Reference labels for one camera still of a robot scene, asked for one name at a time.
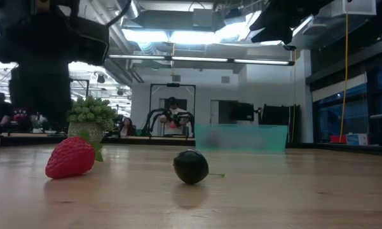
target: yellow cable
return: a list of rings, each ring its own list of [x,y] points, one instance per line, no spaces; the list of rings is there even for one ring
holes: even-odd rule
[[[341,133],[339,136],[339,143],[342,142],[343,135],[343,122],[344,122],[344,108],[346,106],[346,91],[348,87],[348,68],[349,68],[349,13],[348,2],[346,1],[346,50],[344,54],[344,91],[343,91],[343,104],[342,104],[342,120],[341,120]]]
[[[292,137],[291,142],[294,142],[294,131],[295,131],[295,107],[296,107],[296,101],[295,101],[295,89],[296,89],[296,66],[297,66],[297,50],[294,50],[294,116],[292,118]]]

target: door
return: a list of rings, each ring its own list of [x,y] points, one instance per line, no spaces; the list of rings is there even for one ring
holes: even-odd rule
[[[210,124],[219,124],[219,101],[210,101]]]
[[[219,124],[236,124],[231,119],[233,101],[219,101]]]

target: red strawberry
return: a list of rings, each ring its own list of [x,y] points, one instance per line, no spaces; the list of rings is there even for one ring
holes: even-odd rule
[[[52,151],[45,174],[53,179],[79,176],[95,163],[95,149],[82,137],[69,137]]]

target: teal bin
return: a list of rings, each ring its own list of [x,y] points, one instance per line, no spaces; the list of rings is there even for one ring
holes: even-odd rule
[[[288,128],[281,125],[195,125],[196,149],[201,151],[284,152]]]

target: green sepal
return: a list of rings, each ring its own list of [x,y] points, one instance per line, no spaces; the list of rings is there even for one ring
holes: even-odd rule
[[[95,161],[97,162],[103,162],[103,156],[102,156],[102,147],[103,145],[93,142],[90,140],[90,134],[87,129],[82,129],[78,132],[76,135],[77,137],[82,137],[87,143],[89,143],[95,150]]]
[[[90,134],[89,134],[89,131],[87,129],[80,130],[76,136],[83,138],[87,142],[90,141]]]
[[[103,162],[103,156],[102,156],[103,145],[101,145],[97,142],[89,142],[89,144],[91,144],[92,147],[95,149],[95,161]]]

